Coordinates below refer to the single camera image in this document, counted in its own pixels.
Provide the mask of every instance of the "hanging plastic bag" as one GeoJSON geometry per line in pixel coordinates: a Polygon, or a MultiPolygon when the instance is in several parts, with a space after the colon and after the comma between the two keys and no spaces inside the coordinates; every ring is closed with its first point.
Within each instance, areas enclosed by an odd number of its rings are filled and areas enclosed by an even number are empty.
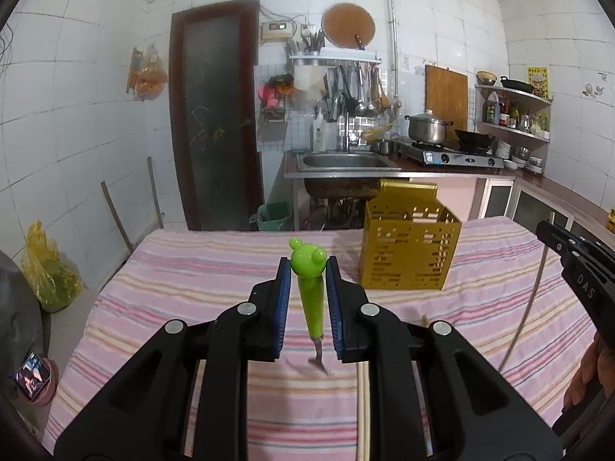
{"type": "Polygon", "coordinates": [[[152,43],[141,60],[141,69],[136,76],[136,96],[142,101],[155,99],[162,92],[165,83],[168,83],[168,75],[158,50],[152,43]]]}
{"type": "Polygon", "coordinates": [[[42,308],[54,313],[69,306],[82,291],[83,284],[79,275],[60,260],[55,241],[47,241],[41,229],[40,222],[28,229],[22,270],[42,308]]]}

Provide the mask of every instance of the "green handle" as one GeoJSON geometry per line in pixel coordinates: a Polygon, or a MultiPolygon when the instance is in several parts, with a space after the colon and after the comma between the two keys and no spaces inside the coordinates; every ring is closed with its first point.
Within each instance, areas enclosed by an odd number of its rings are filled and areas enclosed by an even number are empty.
{"type": "Polygon", "coordinates": [[[299,283],[299,294],[303,313],[306,316],[307,331],[312,340],[322,338],[324,334],[323,305],[325,294],[325,283],[322,274],[312,279],[297,277],[299,283]]]}

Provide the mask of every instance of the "gray fabric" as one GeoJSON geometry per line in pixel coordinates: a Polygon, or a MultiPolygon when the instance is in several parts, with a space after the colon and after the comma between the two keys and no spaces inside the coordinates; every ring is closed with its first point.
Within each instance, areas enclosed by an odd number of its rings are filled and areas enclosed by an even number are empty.
{"type": "Polygon", "coordinates": [[[19,267],[0,251],[0,385],[14,390],[13,375],[30,352],[43,354],[41,309],[19,267]]]}

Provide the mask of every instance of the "brown door frame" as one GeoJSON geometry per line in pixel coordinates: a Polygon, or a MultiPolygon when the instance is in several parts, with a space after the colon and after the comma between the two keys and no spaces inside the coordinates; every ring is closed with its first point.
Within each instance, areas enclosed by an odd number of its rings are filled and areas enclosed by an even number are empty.
{"type": "Polygon", "coordinates": [[[171,113],[171,136],[181,204],[188,228],[201,231],[201,218],[190,155],[186,84],[184,72],[184,39],[186,27],[207,19],[239,16],[239,84],[242,111],[242,144],[246,173],[245,192],[250,213],[263,204],[261,162],[256,150],[256,115],[254,114],[254,66],[258,63],[259,0],[237,0],[192,8],[173,14],[169,47],[168,92],[171,113]]]}

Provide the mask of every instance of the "cutting board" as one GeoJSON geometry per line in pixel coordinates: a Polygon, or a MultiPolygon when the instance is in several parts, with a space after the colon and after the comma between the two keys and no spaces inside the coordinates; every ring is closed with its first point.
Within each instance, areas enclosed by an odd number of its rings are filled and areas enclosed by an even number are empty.
{"type": "Polygon", "coordinates": [[[436,66],[425,66],[425,109],[453,122],[447,140],[457,140],[456,129],[467,131],[467,76],[436,66]]]}

